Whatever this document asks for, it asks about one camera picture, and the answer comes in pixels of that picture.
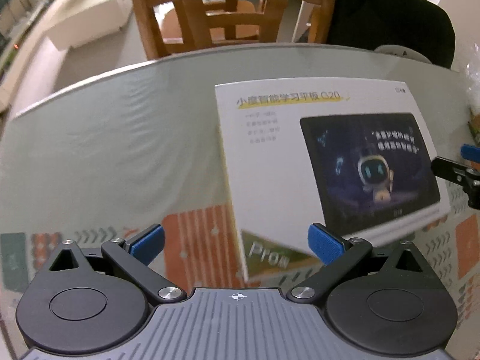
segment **tablet image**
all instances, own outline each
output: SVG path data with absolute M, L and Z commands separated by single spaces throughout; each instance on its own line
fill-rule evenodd
M 325 225 L 351 234 L 440 201 L 412 114 L 305 117 L 301 129 Z

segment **table surface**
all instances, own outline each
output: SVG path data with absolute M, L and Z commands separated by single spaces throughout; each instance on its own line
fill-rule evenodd
M 38 253 L 47 235 L 51 247 L 55 234 L 97 246 L 101 229 L 125 236 L 169 214 L 205 215 L 209 207 L 221 207 L 218 215 L 225 219 L 214 86 L 284 77 L 405 81 L 439 155 L 457 158 L 460 145 L 471 142 L 458 74 L 396 56 L 288 43 L 216 48 L 118 69 L 52 95 L 5 128 L 1 232 L 25 234 L 20 270 L 27 270 L 27 280 L 47 257 Z M 225 256 L 233 266 L 234 252 Z M 26 284 L 8 288 L 10 268 L 2 263 L 0 308 L 13 331 L 14 305 Z M 169 270 L 164 261 L 155 268 Z M 185 285 L 206 285 L 202 272 L 192 269 Z M 235 277 L 222 276 L 216 284 L 231 286 L 232 280 L 235 285 Z

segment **black clamp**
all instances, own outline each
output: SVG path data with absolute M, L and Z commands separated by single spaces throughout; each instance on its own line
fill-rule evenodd
M 477 170 L 443 157 L 431 161 L 431 170 L 435 176 L 462 186 L 469 197 L 469 207 L 480 210 L 480 173 Z
M 335 237 L 317 223 L 309 244 L 315 237 L 322 237 L 323 250 L 335 249 L 328 253 L 332 262 L 289 291 L 289 301 L 315 305 L 332 332 L 370 353 L 418 356 L 445 347 L 457 309 L 411 242 L 374 248 L 361 238 Z M 27 345 L 70 356 L 98 353 L 128 342 L 148 325 L 153 307 L 186 300 L 184 290 L 145 265 L 164 241 L 160 225 L 99 249 L 82 251 L 64 241 L 18 304 Z

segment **blue handle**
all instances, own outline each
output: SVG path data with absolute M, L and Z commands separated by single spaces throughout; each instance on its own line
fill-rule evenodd
M 345 253 L 345 246 L 318 223 L 310 225 L 308 229 L 308 246 L 325 265 Z
M 480 148 L 472 145 L 463 145 L 460 149 L 462 158 L 466 160 L 480 163 Z
M 141 238 L 137 239 L 130 246 L 129 253 L 147 266 L 163 250 L 165 246 L 165 231 L 162 226 L 157 225 L 148 229 L 145 233 L 140 234 Z

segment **glass table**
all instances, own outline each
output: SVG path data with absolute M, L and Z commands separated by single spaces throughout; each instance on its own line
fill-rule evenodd
M 0 328 L 12 354 L 26 349 L 15 305 L 65 239 L 96 247 L 162 223 L 168 247 L 150 266 L 187 291 L 247 285 L 288 289 L 311 274 L 245 284 L 227 217 L 214 86 L 282 77 L 404 81 L 440 156 L 458 159 L 460 145 L 472 142 L 457 73 L 344 47 L 289 43 L 209 49 L 121 68 L 61 90 L 15 115 L 0 142 Z M 447 221 L 411 237 L 459 310 L 469 308 L 447 347 L 454 357 L 467 359 L 477 350 L 480 323 L 480 309 L 475 310 L 480 293 L 474 291 L 480 285 L 477 216 L 460 187 L 448 188 Z M 465 253 L 474 257 L 465 262 L 459 257 Z

